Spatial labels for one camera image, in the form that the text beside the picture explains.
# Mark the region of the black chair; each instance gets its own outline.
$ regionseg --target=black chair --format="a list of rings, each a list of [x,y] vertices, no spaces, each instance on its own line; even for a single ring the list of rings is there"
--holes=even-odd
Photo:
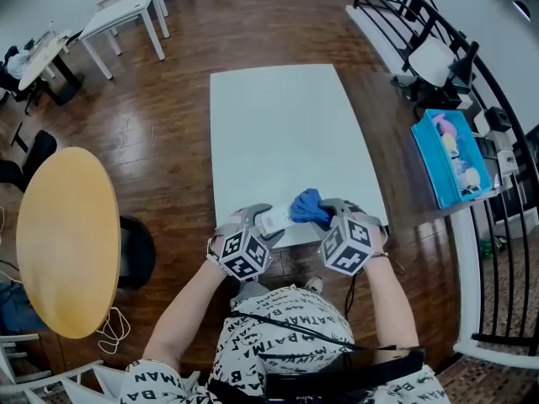
[[[152,277],[155,246],[150,231],[135,217],[120,216],[121,260],[119,289],[137,290]]]
[[[26,107],[24,113],[29,115],[28,107],[32,101],[35,102],[35,106],[38,106],[38,100],[40,93],[48,88],[47,81],[44,81],[40,77],[37,77],[32,84],[23,91],[19,90],[19,80],[12,77],[6,68],[5,64],[0,67],[0,87],[12,93],[15,102],[23,102],[26,100]]]
[[[0,160],[0,183],[11,183],[24,193],[35,172],[54,154],[56,147],[56,139],[40,130],[24,159],[22,169],[15,162]]]

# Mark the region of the black and white marker cube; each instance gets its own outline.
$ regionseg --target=black and white marker cube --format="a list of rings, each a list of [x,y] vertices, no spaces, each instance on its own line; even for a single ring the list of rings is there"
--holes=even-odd
[[[220,264],[234,277],[245,281],[263,273],[269,266],[270,251],[249,231],[225,239]]]
[[[318,249],[324,265],[347,275],[356,274],[372,254],[369,228],[349,217],[339,220]]]

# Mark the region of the white tabletop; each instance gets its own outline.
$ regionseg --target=white tabletop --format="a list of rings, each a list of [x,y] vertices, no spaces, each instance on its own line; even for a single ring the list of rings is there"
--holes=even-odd
[[[234,210],[289,205],[309,188],[387,224],[365,140],[332,65],[211,75],[211,161],[218,226]],[[310,225],[295,225],[277,247],[317,240]]]
[[[152,0],[121,0],[111,4],[105,9],[97,12],[80,34],[79,39],[83,39],[107,27],[119,23],[122,19],[129,18],[130,15],[140,13],[146,9]]]
[[[33,81],[49,66],[71,37],[71,30],[62,31],[57,37],[53,37],[48,43],[46,38],[37,46],[38,49],[30,57],[29,65],[20,78],[19,90],[23,91],[28,88]]]

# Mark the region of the white shirt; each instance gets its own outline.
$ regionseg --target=white shirt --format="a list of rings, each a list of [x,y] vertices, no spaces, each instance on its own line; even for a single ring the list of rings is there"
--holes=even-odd
[[[324,298],[291,286],[249,298],[235,308],[243,313],[267,316],[291,325],[305,326],[339,341],[353,343],[348,322]],[[259,322],[248,317],[227,318],[217,345],[210,379],[219,380],[247,396],[263,396],[266,375],[317,372],[347,348],[314,339],[299,332]],[[289,355],[286,359],[267,359]],[[364,403],[397,404],[449,400],[425,366],[421,371],[379,386]],[[127,368],[120,402],[122,404],[220,404],[221,400],[204,386],[186,392],[177,372],[166,364],[140,360]]]
[[[20,51],[16,56],[9,59],[7,69],[8,73],[15,79],[23,77],[24,71],[28,66],[28,60],[30,59],[30,53],[27,50]]]

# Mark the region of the blue cloth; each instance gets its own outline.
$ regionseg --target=blue cloth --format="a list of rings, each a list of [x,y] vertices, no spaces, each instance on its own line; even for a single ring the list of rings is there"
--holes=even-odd
[[[20,284],[0,284],[0,328],[10,332],[39,331],[47,328],[30,305]]]
[[[318,205],[322,201],[316,189],[307,189],[299,193],[291,206],[291,219],[295,223],[316,221],[324,225],[331,223],[331,215]]]

